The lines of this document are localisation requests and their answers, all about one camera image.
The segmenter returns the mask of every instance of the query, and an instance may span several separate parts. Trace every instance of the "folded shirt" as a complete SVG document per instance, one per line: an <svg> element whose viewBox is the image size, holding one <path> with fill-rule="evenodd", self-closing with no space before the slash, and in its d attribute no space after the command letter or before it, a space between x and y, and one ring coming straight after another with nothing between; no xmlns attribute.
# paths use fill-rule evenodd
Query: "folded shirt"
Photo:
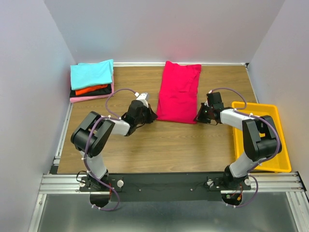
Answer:
<svg viewBox="0 0 309 232"><path fill-rule="evenodd" d="M82 88L82 89L76 90L75 94L76 95L82 95L82 94L93 92L97 89L106 88L106 87L107 87L107 85L98 85L98 86L91 86L91 87L87 87L87 88Z"/></svg>
<svg viewBox="0 0 309 232"><path fill-rule="evenodd" d="M83 102L83 101L99 99L99 98L108 98L110 95L111 94L99 95L99 96L88 96L88 97L75 97L75 98L70 98L70 102L75 103L75 102Z"/></svg>
<svg viewBox="0 0 309 232"><path fill-rule="evenodd" d="M71 88L78 90L86 87L112 83L113 59L97 64L79 63L71 65Z"/></svg>
<svg viewBox="0 0 309 232"><path fill-rule="evenodd" d="M111 94L111 93L112 93L112 85L108 84L107 87L105 87L105 88L100 88L100 89L97 89L95 91L91 91L91 92L80 94L80 95L76 95L75 90L71 89L70 98L100 96L100 95L107 95L107 94Z"/></svg>

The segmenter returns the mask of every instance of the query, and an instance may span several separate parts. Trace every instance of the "yellow tray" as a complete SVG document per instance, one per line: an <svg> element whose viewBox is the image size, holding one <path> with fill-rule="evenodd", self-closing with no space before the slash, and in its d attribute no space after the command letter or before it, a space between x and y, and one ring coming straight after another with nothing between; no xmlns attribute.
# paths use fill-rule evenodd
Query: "yellow tray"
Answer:
<svg viewBox="0 0 309 232"><path fill-rule="evenodd" d="M234 101L232 103L233 108L241 108L244 107L243 102ZM240 110L244 113L253 113L257 116L265 116L270 115L274 122L275 126L281 140L282 144L282 151L277 154L273 159L262 163L262 166L257 166L255 170L263 170L263 171L272 171L272 172L285 172L289 173L292 168L290 164L290 159L288 155L288 151L286 149L286 144L282 132L282 127L280 123L280 117L278 113L278 109L275 105L268 105L268 104L257 104L257 103L248 103L247 108L245 110ZM234 148L235 148L235 156L236 159L243 153L243 138L242 138L242 131L233 128L234 134Z"/></svg>

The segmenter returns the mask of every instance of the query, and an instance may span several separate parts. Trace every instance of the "wooden surface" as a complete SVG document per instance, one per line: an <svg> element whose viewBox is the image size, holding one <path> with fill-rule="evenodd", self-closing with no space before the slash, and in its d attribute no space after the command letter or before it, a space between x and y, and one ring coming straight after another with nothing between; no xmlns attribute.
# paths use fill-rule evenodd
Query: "wooden surface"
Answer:
<svg viewBox="0 0 309 232"><path fill-rule="evenodd" d="M156 112L158 93L164 67L116 67L115 90L129 87L150 93L149 103ZM206 100L212 88L229 87L239 91L248 102L255 102L253 90L243 66L203 66L198 87L198 105ZM225 106L241 99L231 91L222 90ZM111 110L122 115L135 96L120 91L109 101ZM70 136L90 111L108 115L106 99L73 104L66 134L59 174L75 174L84 170L80 153ZM223 171L235 160L233 132L227 125L182 124L155 121L129 137L110 136L103 150L104 162L110 173L198 172Z"/></svg>

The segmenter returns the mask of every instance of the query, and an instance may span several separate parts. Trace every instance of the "purple cable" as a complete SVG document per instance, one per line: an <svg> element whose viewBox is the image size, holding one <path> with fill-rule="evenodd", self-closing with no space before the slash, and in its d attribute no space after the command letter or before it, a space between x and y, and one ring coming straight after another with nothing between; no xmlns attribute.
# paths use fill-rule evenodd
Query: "purple cable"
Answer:
<svg viewBox="0 0 309 232"><path fill-rule="evenodd" d="M258 190L259 190L259 184L257 183L257 179L256 179L253 175L248 175L248 176L251 176L251 177L254 179L255 183L256 183L256 190L255 190L254 195L250 198L250 200L248 200L248 201L247 201L246 203L244 203L244 204L240 204L240 205L231 205L231 204L227 204L227 205L230 205L231 207L234 207L234 208L242 208L242 207L244 207L244 206L249 205L249 204L256 198L257 192L258 192Z"/></svg>
<svg viewBox="0 0 309 232"><path fill-rule="evenodd" d="M261 161L261 163L263 163L263 162L265 162L265 161L268 161L268 160L271 160L272 158L274 158L274 157L278 154L279 149L280 149L280 138L279 138L278 133L276 132L275 128L273 128L273 126L270 125L269 122L267 122L265 119L263 119L263 118L261 118L261 117L258 117L258 116L255 116L255 115L249 115L249 114L246 114L246 113L237 111L237 110L244 110L244 109L246 109L246 107L247 107L247 101L246 101L245 98L244 98L240 93L238 93L236 90L233 90L233 89L231 89L231 88L225 88L225 87L223 87L223 88L214 88L214 89L212 89L212 90L210 91L210 93L211 93L211 92L214 92L215 90L219 90L219 89L231 90L231 91L233 91L234 93L236 93L237 95L239 95L239 96L242 98L242 100L243 100L244 103L245 103L245 106L242 107L242 108L239 108L239 109L235 109L235 111L234 111L235 113L240 114L240 115L243 115L243 116L248 116L248 117L256 118L256 119L258 119L258 120L264 122L264 123L274 132L275 137L276 137L276 141L277 141L276 150L275 150L275 152L274 152L274 154L273 154L272 156L270 156L270 157L268 157L267 159ZM259 165L259 163L257 163L255 166L253 166L253 167L252 167L251 169L249 169L249 171L248 171L248 176L251 176L251 177L255 180L255 182L256 182L256 191L255 191L254 195L250 198L250 200L248 200L248 201L247 201L246 203L244 203L244 204L241 204L241 205L230 205L230 206L235 207L235 208L241 208L241 207L244 207L244 206L250 204L250 203L256 198L257 192L258 192L258 189L259 189L259 185L258 185L258 183L257 183L257 179L256 179L254 176L250 175L249 173L250 173L254 168L256 168L258 165Z"/></svg>
<svg viewBox="0 0 309 232"><path fill-rule="evenodd" d="M96 177L96 175L90 170L88 164L87 164L87 153L88 153L88 149L89 149L89 144L90 144L90 140L91 140L91 136L93 135L93 132L95 131L97 125L100 123L100 121L104 120L104 119L113 119L113 120L119 120L119 119L116 119L116 118L109 118L109 117L101 117L99 118L95 124L93 125L91 131L90 131L90 134L89 134L89 137L88 137L88 140L87 140L87 143L86 143L86 147L85 147L85 152L84 152L84 157L83 157L83 160L84 160L84 164L85 164L85 167L86 169L88 170L89 174L91 174L91 176L93 178L95 178L95 180L97 180L100 184L104 185L105 187L108 187L111 191L113 191L118 199L118 202L117 202L117 205L114 207L114 208L110 208L110 209L104 209L104 208L100 208L100 207L97 207L96 205L93 205L96 209L99 209L99 210L103 210L103 211L112 211L112 210L115 210L119 203L120 203L120 197L117 193L117 191L115 189L113 189L111 186L105 184L104 182L102 182L99 178Z"/></svg>
<svg viewBox="0 0 309 232"><path fill-rule="evenodd" d="M245 103L245 106L244 106L244 107L238 108L237 110L244 110L244 109L246 109L246 107L247 107L247 101L245 100L245 98L244 98L240 93L238 93L236 90L233 90L232 88L226 88L226 87L223 87L223 88L214 88L214 89L212 89L212 90L210 91L210 93L211 93L211 92L214 92L214 91L216 91L216 90L219 90L219 89L226 89L226 90L230 90L230 91L233 91L234 93L236 93L238 96L241 97L241 99L242 99L243 102Z"/></svg>
<svg viewBox="0 0 309 232"><path fill-rule="evenodd" d="M276 146L276 150L274 152L273 155L271 155L270 157L268 157L267 159L265 160L262 160L261 163L263 162L266 162L268 160L271 160L272 158L274 158L278 152L279 152L279 149L280 149L280 138L278 136L278 133L276 132L275 128L273 128L272 125L270 125L269 122L267 122L265 119L261 118L261 117L258 117L258 116L255 116L255 115L249 115L249 114L246 114L246 113L243 113L243 112L239 112L239 111L235 111L237 114L240 114L240 115L243 115L243 116L248 116L248 117L253 117L253 118L256 118L262 122L264 122L275 134L275 137L276 137L276 141L277 141L277 146ZM248 172L251 172L254 168L256 168L257 166L259 165L259 163L257 163L255 166L253 166Z"/></svg>
<svg viewBox="0 0 309 232"><path fill-rule="evenodd" d="M136 93L136 91L134 91L134 90L132 90L132 89L130 89L130 88L121 88L121 89L119 89L119 90L116 90L114 93L112 93L112 94L107 98L107 100L106 100L106 102L105 102L105 108L106 108L106 110L107 110L109 113L115 115L117 118L120 118L120 116L119 116L118 114L114 113L113 111L111 111L111 110L108 108L107 102L110 100L110 98L111 98L112 96L114 96L115 93L117 93L117 92L119 92L119 91L121 91L121 90L129 90L129 91L133 92L134 94Z"/></svg>

